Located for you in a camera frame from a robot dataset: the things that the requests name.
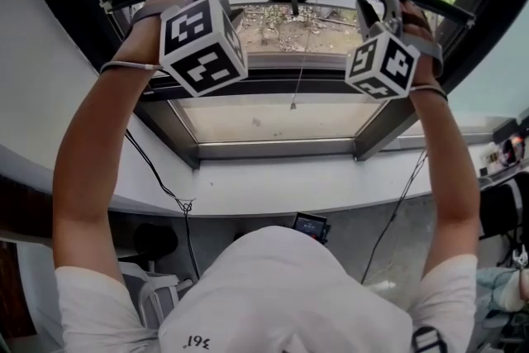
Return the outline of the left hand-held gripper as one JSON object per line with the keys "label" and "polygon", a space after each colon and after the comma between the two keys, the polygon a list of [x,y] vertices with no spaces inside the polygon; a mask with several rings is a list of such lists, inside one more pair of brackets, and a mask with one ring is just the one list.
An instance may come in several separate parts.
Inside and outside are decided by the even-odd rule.
{"label": "left hand-held gripper", "polygon": [[248,59],[236,32],[242,13],[229,0],[175,0],[160,15],[162,69],[194,97],[245,79]]}

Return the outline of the person's right hand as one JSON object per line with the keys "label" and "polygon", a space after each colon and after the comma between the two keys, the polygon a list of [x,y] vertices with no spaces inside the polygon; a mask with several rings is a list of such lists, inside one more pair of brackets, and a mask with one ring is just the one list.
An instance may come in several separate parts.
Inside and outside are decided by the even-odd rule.
{"label": "person's right hand", "polygon": [[[425,41],[433,42],[434,37],[422,10],[409,0],[401,0],[400,4],[403,13],[404,32]],[[441,87],[434,77],[434,61],[431,56],[421,54],[417,62],[412,85],[431,85],[437,88]]]}

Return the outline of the person's left hand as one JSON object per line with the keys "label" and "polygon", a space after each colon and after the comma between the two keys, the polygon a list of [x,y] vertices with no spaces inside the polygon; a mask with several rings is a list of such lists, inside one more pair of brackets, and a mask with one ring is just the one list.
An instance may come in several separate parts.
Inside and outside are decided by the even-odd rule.
{"label": "person's left hand", "polygon": [[[164,6],[169,0],[145,0],[143,8]],[[113,60],[142,64],[158,64],[160,49],[159,16],[139,20],[113,56]]]}

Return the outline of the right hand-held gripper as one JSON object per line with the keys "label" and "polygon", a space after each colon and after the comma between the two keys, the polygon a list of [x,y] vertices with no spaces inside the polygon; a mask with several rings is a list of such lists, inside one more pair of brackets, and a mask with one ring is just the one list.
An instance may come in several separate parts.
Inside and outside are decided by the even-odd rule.
{"label": "right hand-held gripper", "polygon": [[346,59],[345,83],[373,99],[405,98],[420,56],[404,43],[400,0],[380,0],[380,18],[367,0],[356,0],[362,43]]}

